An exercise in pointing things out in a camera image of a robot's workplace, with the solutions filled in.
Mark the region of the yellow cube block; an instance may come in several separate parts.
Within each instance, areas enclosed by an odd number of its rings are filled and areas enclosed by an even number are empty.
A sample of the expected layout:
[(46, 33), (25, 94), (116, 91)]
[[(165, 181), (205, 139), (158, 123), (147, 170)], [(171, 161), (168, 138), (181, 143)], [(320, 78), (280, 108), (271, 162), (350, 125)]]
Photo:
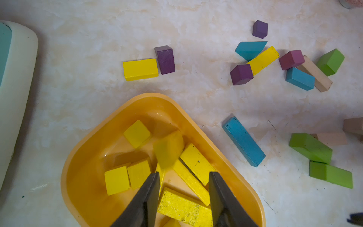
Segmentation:
[(123, 134), (127, 141), (133, 146), (133, 148), (140, 147), (152, 136), (149, 129), (141, 120), (137, 120)]

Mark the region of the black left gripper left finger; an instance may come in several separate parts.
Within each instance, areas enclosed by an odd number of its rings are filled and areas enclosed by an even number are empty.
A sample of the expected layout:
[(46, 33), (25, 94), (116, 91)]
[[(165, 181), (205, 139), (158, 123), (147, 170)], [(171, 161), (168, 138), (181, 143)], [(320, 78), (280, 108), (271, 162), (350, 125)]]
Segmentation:
[(153, 227), (156, 222), (159, 192), (159, 173), (152, 173), (112, 226)]

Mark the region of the yellow cube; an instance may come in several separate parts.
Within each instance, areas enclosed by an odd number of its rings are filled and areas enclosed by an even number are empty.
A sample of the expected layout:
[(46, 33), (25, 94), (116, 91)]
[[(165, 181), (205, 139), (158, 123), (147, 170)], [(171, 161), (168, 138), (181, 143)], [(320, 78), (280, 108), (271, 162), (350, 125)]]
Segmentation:
[(150, 158), (140, 160), (127, 167), (131, 188), (138, 189), (151, 174)]

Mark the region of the yellow medium block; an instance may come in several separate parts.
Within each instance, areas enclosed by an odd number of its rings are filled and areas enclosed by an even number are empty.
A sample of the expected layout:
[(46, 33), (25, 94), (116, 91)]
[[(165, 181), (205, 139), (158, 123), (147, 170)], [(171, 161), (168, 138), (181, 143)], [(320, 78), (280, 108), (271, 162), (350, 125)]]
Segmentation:
[(188, 168), (178, 159), (173, 170), (188, 185), (188, 187), (198, 196), (205, 206), (210, 205), (210, 195), (202, 183), (188, 170)]

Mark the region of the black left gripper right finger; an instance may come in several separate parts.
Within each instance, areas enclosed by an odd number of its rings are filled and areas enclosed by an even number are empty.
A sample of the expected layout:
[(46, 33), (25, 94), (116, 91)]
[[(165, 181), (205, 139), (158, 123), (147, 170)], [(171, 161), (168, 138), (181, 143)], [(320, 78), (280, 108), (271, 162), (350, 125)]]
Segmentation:
[(222, 176), (209, 173), (209, 195), (214, 227), (256, 227)]

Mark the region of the yellow rectangular block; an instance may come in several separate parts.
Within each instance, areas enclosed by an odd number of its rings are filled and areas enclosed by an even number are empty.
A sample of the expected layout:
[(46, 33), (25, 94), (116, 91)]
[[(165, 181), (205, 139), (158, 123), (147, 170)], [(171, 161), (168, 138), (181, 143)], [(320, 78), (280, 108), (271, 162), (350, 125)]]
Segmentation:
[(207, 186), (209, 183), (209, 173), (216, 170), (193, 143), (187, 144), (180, 158), (199, 181), (204, 186)]

